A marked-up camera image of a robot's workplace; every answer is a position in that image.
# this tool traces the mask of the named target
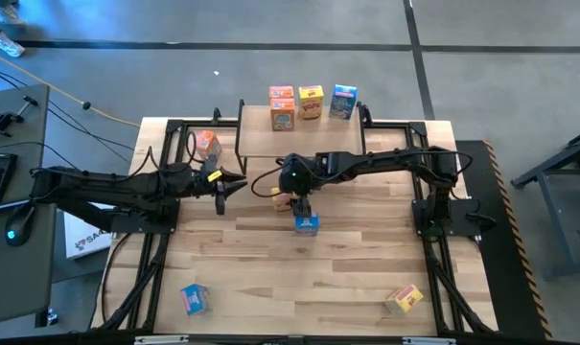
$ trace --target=gray floor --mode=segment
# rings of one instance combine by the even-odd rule
[[[432,45],[580,45],[580,0],[413,0],[421,42]],[[408,44],[402,0],[21,0],[29,39],[164,42]],[[424,54],[434,115],[457,139],[487,139],[506,179],[580,132],[580,55]],[[411,53],[30,49],[14,61],[115,116],[234,115],[239,98],[266,101],[275,83],[360,88],[377,118],[423,119]],[[27,76],[0,62],[25,82]],[[7,86],[0,81],[0,89]],[[137,129],[109,122],[52,93],[93,132],[132,145]],[[79,142],[74,138],[79,135]],[[80,168],[125,173],[97,142],[49,118],[47,144]],[[59,164],[51,154],[47,164]],[[560,263],[536,185],[509,187],[535,273]],[[580,341],[580,275],[539,289],[556,339]],[[32,317],[0,324],[0,337],[83,330],[100,276],[54,285],[62,321],[34,330]]]

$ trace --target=blue cereal box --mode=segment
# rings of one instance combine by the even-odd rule
[[[319,215],[314,214],[309,218],[294,218],[294,231],[299,235],[317,236],[319,231]]]
[[[208,292],[202,285],[191,284],[183,288],[181,297],[188,315],[209,310]]]
[[[356,86],[335,85],[330,104],[330,117],[349,120],[358,99]]]

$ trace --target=computer mouse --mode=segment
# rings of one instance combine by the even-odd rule
[[[32,234],[32,219],[34,218],[35,206],[33,202],[24,203],[12,210],[12,214],[6,221],[4,235],[6,243],[10,246],[23,245]]]

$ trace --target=shoe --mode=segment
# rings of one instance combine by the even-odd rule
[[[6,36],[4,32],[0,32],[0,49],[13,58],[19,58],[25,52],[25,48]]]
[[[12,5],[0,8],[0,23],[12,25],[26,25],[23,19],[19,18],[17,10]]]

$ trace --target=yellow cable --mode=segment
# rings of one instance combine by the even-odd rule
[[[84,104],[84,101],[81,101],[81,100],[79,100],[78,98],[76,98],[76,97],[72,96],[71,94],[69,94],[69,93],[67,93],[67,92],[65,92],[65,91],[63,91],[63,90],[61,90],[61,89],[59,89],[58,87],[56,87],[56,86],[52,85],[51,83],[49,83],[49,82],[47,82],[47,81],[45,81],[45,80],[42,80],[41,78],[39,78],[39,77],[37,77],[37,76],[33,75],[32,73],[30,73],[30,72],[28,72],[28,71],[24,70],[23,68],[21,68],[21,67],[19,67],[19,66],[15,65],[14,63],[12,63],[12,62],[10,62],[10,61],[6,60],[5,58],[3,58],[3,57],[0,57],[0,61],[2,61],[2,62],[4,62],[4,63],[8,64],[10,67],[12,67],[12,68],[14,68],[14,69],[16,69],[16,70],[18,70],[18,71],[20,71],[20,72],[22,72],[22,73],[24,73],[24,74],[28,75],[30,78],[32,78],[32,79],[34,79],[34,80],[36,80],[36,81],[38,81],[38,82],[40,82],[40,83],[43,83],[43,84],[46,84],[46,85],[48,85],[49,87],[51,87],[52,89],[56,90],[56,91],[57,91],[57,92],[59,92],[60,94],[62,94],[62,95],[64,95],[64,96],[66,96],[67,98],[69,98],[69,99],[71,99],[71,100],[73,100],[73,101],[75,101],[75,102],[79,103],[81,106]],[[90,107],[90,108],[89,108],[89,110],[93,110],[93,111],[95,111],[96,113],[98,113],[98,114],[100,114],[100,115],[102,115],[102,116],[106,117],[106,118],[107,118],[107,119],[109,119],[109,120],[116,121],[116,122],[118,122],[118,123],[125,124],[125,125],[130,125],[130,126],[134,126],[134,127],[140,127],[138,124],[136,124],[136,123],[134,123],[134,122],[130,122],[130,121],[128,121],[128,120],[123,120],[123,119],[116,118],[116,117],[114,117],[114,116],[110,116],[110,115],[106,114],[105,112],[101,111],[100,109],[98,109],[98,108],[96,108],[96,107],[93,107],[93,106],[92,106],[92,107]]]

